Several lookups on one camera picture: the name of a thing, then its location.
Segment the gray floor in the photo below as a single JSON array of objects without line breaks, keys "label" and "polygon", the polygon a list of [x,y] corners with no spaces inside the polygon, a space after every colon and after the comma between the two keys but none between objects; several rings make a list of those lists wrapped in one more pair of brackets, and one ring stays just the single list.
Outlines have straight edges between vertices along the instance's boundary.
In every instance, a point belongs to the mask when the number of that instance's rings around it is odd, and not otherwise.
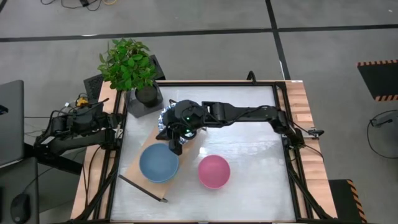
[{"label": "gray floor", "polygon": [[[77,6],[77,0],[63,0]],[[398,1],[272,1],[279,27],[395,24]],[[0,12],[0,37],[115,34],[168,30],[271,26],[263,0],[145,0],[101,5],[96,12],[64,9],[60,1],[8,0]],[[368,120],[397,108],[376,103],[356,63],[398,58],[398,32],[357,30],[294,32],[280,35],[292,79],[304,80],[312,115],[326,131],[320,141],[331,179],[352,179],[369,222],[398,219],[398,161],[383,159],[366,142]],[[282,79],[272,34],[228,34],[141,38],[171,79]],[[48,116],[84,91],[83,80],[98,74],[106,39],[0,43],[0,83],[25,81],[25,115]],[[25,121],[25,130],[46,126]],[[395,126],[372,129],[381,153],[398,156]],[[27,142],[34,139],[26,137]],[[84,153],[76,157],[83,159]],[[40,177],[41,223],[68,219],[78,177],[52,170]]]}]

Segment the potted plant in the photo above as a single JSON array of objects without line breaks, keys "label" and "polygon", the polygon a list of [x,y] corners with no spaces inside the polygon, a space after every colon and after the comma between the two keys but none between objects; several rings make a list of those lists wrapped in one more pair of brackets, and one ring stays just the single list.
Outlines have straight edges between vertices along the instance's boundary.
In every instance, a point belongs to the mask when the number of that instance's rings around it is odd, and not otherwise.
[{"label": "potted plant", "polygon": [[107,56],[99,55],[104,81],[111,82],[111,89],[129,91],[135,89],[138,101],[146,107],[161,103],[158,95],[159,87],[153,78],[156,76],[155,65],[151,63],[149,48],[142,42],[132,39],[112,40],[113,48],[109,48]]}]

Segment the pink bowl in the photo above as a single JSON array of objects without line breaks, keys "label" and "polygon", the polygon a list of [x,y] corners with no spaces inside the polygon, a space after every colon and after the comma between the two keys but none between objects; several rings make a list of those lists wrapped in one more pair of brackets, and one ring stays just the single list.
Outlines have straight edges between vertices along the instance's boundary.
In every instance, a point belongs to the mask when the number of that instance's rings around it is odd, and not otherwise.
[{"label": "pink bowl", "polygon": [[206,156],[199,163],[199,180],[209,189],[220,189],[227,183],[230,175],[231,169],[229,168],[229,164],[221,156]]}]

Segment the computer mouse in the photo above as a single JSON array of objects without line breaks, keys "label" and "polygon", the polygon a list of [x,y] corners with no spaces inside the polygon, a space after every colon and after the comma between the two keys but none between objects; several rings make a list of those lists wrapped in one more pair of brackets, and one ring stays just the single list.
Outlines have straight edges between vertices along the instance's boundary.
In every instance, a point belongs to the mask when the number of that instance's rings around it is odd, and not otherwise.
[{"label": "computer mouse", "polygon": [[23,224],[30,218],[29,195],[22,193],[12,199],[11,218],[16,224]]}]

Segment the white table surface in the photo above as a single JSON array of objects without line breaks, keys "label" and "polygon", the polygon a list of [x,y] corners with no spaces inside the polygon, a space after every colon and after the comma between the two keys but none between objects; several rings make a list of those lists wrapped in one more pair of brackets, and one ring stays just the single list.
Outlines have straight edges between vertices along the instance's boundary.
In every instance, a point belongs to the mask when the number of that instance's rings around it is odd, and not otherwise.
[{"label": "white table surface", "polygon": [[[160,88],[164,103],[221,101],[237,107],[275,106],[270,86],[173,86]],[[127,116],[119,174],[124,174],[157,124],[160,111]],[[178,172],[165,198],[154,200],[118,178],[111,219],[122,221],[294,221],[294,210],[280,135],[268,123],[235,123],[208,128],[199,155]],[[198,163],[207,155],[223,156],[231,168],[219,190],[202,186]]]}]

